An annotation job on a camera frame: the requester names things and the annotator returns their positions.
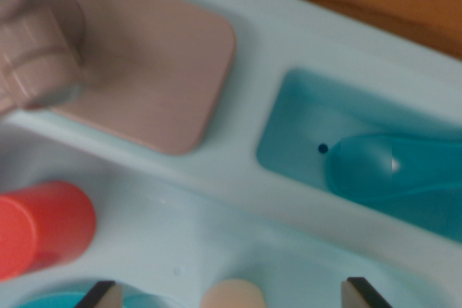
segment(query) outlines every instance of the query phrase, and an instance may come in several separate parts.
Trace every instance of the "red cup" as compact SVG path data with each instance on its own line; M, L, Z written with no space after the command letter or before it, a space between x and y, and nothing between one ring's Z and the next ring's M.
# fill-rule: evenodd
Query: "red cup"
M0 281L77 259L95 230L91 201L70 183L1 194Z

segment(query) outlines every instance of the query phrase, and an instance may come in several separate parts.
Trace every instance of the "toy kitchen set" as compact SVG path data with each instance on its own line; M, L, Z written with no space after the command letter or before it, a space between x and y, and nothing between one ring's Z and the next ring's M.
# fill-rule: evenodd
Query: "toy kitchen set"
M462 307L459 61L301 0L0 3L0 308Z

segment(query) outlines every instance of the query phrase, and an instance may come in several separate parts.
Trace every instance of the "light blue plastic tray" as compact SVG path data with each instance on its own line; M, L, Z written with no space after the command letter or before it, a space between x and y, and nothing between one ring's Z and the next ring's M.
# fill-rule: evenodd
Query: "light blue plastic tray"
M99 221L75 263L1 284L0 308L98 278L197 308L230 277L258 284L269 307L339 307L348 276L366 276L394 307L462 307L459 244L275 174L256 157L294 68L328 76L339 97L351 88L407 110L397 124L412 113L437 120L454 139L462 64L300 0L188 1L226 16L238 41L194 152L166 157L48 112L0 126L2 191L65 179L87 191Z

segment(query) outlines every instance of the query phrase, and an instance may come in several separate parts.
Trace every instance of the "plastic compartment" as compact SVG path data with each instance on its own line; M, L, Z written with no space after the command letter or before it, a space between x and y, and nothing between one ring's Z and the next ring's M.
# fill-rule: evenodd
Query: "plastic compartment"
M269 170L329 191L328 154L319 151L320 144L331 148L342 138L373 134L455 141L462 138L462 127L431 119L326 76L295 69L285 76L257 156ZM460 189L362 204L462 242Z
M268 307L340 307L340 282L366 276L395 307L452 307L437 285L279 224L29 133L0 127L0 190L67 180L87 192L98 229L76 262L0 285L0 307L112 278L198 307L217 281L259 285Z

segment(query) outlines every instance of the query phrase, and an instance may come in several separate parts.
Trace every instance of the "teal sink basin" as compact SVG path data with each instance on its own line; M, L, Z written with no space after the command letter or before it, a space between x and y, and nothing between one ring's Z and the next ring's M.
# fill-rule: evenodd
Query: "teal sink basin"
M340 188L340 164L335 167L335 163L340 163L341 140L352 136L394 138L389 158L389 183L393 181L394 192L380 193L383 186L378 187L379 179L371 175L372 188L356 189L355 193ZM457 165L462 155L457 155L460 146L453 144L460 138L462 129L455 125L326 76L295 69L284 78L257 157L268 170L462 242L462 188L458 179L462 175L457 173L462 173L462 166ZM413 162L419 167L404 167L392 179L391 152L403 157L408 166Z

